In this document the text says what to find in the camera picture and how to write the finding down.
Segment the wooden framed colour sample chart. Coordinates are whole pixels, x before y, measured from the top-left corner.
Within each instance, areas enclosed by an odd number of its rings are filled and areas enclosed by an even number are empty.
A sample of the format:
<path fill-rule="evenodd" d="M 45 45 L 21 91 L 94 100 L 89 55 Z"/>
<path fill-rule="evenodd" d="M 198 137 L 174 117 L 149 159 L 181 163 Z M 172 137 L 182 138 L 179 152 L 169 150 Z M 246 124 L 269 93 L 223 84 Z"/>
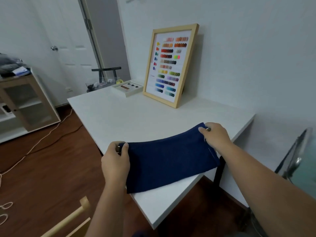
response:
<path fill-rule="evenodd" d="M 199 24 L 152 31 L 143 94 L 178 108 Z"/>

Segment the black metal stand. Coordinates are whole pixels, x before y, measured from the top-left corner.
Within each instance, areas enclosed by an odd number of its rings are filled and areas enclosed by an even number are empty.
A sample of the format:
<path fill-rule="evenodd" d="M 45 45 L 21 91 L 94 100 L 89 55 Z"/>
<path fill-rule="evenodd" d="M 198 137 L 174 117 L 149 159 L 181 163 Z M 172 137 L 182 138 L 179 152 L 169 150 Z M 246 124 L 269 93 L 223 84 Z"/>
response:
<path fill-rule="evenodd" d="M 121 67 L 112 67 L 112 68 L 94 68 L 91 69 L 91 71 L 93 72 L 98 72 L 99 73 L 99 83 L 102 83 L 102 77 L 103 77 L 103 71 L 112 71 L 113 75 L 114 75 L 114 81 L 115 83 L 117 82 L 118 78 L 117 78 L 117 74 L 116 74 L 116 70 L 121 70 Z"/>

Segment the white sample box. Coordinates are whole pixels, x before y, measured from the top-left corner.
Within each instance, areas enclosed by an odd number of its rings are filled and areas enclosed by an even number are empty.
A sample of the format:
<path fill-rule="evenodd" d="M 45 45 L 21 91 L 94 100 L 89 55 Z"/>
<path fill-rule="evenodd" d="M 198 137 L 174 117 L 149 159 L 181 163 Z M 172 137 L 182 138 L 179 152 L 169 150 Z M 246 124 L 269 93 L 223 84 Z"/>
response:
<path fill-rule="evenodd" d="M 113 94 L 120 97 L 129 97 L 131 95 L 138 94 L 143 91 L 143 86 L 132 81 L 122 82 L 110 87 L 110 90 Z"/>

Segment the blue and white packet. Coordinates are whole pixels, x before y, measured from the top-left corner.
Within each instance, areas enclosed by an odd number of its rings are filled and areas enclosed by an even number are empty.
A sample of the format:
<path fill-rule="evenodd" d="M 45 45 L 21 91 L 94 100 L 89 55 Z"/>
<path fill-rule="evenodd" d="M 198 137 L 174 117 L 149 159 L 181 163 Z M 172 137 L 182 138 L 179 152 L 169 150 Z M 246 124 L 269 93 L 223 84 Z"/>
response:
<path fill-rule="evenodd" d="M 25 75 L 30 75 L 31 71 L 30 71 L 29 68 L 25 68 L 25 67 L 22 66 L 22 67 L 19 67 L 19 68 L 13 70 L 12 73 L 16 77 L 22 77 L 22 76 L 25 76 Z"/>

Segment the white door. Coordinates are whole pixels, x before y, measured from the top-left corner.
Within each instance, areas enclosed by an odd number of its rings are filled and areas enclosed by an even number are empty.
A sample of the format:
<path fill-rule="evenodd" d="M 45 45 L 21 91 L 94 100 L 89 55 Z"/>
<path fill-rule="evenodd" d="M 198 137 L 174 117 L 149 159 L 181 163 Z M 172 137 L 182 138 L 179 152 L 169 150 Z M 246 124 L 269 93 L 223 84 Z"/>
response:
<path fill-rule="evenodd" d="M 31 0 L 53 51 L 66 75 L 69 96 L 86 94 L 86 83 L 98 81 L 98 67 L 79 0 Z"/>

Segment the pile of grey clothes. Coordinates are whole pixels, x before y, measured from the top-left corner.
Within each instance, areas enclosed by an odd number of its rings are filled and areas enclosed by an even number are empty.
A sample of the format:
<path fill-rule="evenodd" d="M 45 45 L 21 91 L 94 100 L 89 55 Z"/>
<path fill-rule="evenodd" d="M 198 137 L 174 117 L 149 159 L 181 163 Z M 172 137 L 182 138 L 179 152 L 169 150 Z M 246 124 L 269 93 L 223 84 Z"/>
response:
<path fill-rule="evenodd" d="M 0 53 L 0 76 L 2 78 L 15 76 L 13 71 L 20 67 L 30 69 L 29 66 L 22 61 L 22 59 Z"/>

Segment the tilted standing mirror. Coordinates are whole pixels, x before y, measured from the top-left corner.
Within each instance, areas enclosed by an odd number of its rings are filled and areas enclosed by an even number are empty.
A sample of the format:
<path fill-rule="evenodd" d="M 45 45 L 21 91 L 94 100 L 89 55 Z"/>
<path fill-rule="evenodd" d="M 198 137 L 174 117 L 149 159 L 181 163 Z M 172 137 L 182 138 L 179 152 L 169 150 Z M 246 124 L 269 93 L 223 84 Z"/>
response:
<path fill-rule="evenodd" d="M 306 148 L 310 143 L 313 134 L 313 128 L 306 128 L 295 140 L 290 147 L 286 156 L 282 159 L 275 170 L 275 173 L 283 179 L 295 184 L 292 180 L 294 173 L 298 170 L 305 155 Z"/>

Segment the navy blue cloth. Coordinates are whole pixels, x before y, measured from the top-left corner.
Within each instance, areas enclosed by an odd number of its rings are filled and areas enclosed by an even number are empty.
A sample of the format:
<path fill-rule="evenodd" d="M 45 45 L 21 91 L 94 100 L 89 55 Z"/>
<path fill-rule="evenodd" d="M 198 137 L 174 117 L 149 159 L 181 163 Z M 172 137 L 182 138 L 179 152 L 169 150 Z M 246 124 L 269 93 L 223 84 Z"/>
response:
<path fill-rule="evenodd" d="M 127 193 L 149 191 L 217 168 L 220 159 L 199 127 L 206 128 L 199 123 L 168 138 L 128 143 Z"/>

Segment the person's left hand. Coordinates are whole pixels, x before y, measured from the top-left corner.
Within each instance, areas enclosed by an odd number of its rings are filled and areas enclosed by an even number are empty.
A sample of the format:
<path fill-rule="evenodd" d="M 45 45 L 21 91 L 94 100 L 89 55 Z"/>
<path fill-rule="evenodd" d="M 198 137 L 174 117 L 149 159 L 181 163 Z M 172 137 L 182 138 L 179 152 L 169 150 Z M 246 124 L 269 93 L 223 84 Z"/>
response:
<path fill-rule="evenodd" d="M 111 142 L 101 158 L 105 185 L 125 188 L 130 170 L 129 157 L 123 157 L 124 142 Z"/>

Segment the wooden cabinet with glass door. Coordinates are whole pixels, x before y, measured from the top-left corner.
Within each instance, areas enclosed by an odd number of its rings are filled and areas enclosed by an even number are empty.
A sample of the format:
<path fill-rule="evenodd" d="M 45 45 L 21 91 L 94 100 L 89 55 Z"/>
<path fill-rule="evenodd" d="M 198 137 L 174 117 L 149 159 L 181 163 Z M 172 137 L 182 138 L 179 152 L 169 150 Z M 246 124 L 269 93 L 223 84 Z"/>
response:
<path fill-rule="evenodd" d="M 2 106 L 11 109 L 6 114 Z M 0 144 L 60 123 L 56 108 L 37 75 L 0 76 Z"/>

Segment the black table leg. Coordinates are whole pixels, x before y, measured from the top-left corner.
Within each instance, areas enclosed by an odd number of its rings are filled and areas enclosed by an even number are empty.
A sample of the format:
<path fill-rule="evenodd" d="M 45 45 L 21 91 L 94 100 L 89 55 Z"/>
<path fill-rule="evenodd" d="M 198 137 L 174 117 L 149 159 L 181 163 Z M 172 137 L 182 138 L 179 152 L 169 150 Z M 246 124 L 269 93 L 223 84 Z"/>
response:
<path fill-rule="evenodd" d="M 219 161 L 220 161 L 220 164 L 216 169 L 215 177 L 213 180 L 213 189 L 216 191 L 219 189 L 220 181 L 221 181 L 223 171 L 226 165 L 226 161 L 224 160 L 222 156 L 220 156 Z"/>

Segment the person's right hand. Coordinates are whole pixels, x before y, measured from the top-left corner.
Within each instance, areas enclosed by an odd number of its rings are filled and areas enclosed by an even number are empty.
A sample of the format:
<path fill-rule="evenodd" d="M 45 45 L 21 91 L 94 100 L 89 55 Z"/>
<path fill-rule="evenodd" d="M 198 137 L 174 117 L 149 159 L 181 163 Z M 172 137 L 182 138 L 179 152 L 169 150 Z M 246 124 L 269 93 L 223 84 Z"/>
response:
<path fill-rule="evenodd" d="M 234 144 L 231 142 L 226 129 L 221 124 L 209 122 L 205 126 L 210 128 L 210 137 L 205 140 L 217 152 L 225 155 L 233 149 Z"/>

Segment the person's right forearm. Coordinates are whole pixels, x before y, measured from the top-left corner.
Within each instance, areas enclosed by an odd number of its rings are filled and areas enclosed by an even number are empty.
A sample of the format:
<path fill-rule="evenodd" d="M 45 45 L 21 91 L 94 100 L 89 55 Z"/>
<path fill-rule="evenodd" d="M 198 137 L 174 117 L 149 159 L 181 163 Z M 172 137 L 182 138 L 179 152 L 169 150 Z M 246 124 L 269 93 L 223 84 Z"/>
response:
<path fill-rule="evenodd" d="M 216 147 L 269 237 L 316 237 L 316 200 L 233 143 Z"/>

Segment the person's left forearm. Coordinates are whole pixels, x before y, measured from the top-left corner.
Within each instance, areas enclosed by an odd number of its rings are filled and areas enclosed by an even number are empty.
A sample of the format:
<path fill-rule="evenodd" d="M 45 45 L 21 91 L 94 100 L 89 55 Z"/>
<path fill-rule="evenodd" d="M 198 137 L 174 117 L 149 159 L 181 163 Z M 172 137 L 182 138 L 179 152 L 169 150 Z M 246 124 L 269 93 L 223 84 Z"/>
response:
<path fill-rule="evenodd" d="M 123 237 L 125 186 L 105 184 L 85 237 Z"/>

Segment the small cluttered side table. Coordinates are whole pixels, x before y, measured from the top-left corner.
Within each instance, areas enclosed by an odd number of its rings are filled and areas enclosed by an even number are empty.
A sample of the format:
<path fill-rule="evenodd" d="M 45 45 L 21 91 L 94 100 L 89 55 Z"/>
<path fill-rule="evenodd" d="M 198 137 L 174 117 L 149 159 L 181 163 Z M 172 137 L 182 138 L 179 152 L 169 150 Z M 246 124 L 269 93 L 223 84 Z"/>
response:
<path fill-rule="evenodd" d="M 98 83 L 98 82 L 86 83 L 86 87 L 87 87 L 86 92 L 89 93 L 89 92 L 100 90 L 100 89 L 110 87 L 113 85 L 116 85 L 114 78 L 110 78 L 110 79 L 102 78 L 102 83 Z"/>

